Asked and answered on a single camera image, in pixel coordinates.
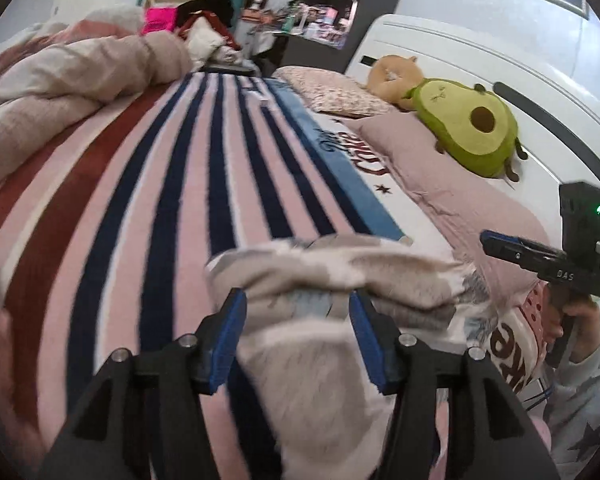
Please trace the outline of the star-print sleeve forearm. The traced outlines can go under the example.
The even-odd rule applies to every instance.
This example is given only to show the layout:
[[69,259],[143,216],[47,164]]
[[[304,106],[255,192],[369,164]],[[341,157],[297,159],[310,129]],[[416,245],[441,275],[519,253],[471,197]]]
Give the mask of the star-print sleeve forearm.
[[560,478],[576,478],[600,447],[600,346],[555,373],[543,417]]

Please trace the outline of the person's right hand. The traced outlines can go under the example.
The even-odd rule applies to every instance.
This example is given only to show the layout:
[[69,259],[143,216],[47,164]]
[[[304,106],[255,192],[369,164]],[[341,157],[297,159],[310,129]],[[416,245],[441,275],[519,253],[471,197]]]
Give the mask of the person's right hand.
[[549,347],[565,337],[562,322],[573,320],[573,343],[569,361],[579,364],[600,348],[600,308],[591,296],[549,284],[542,311],[543,337]]

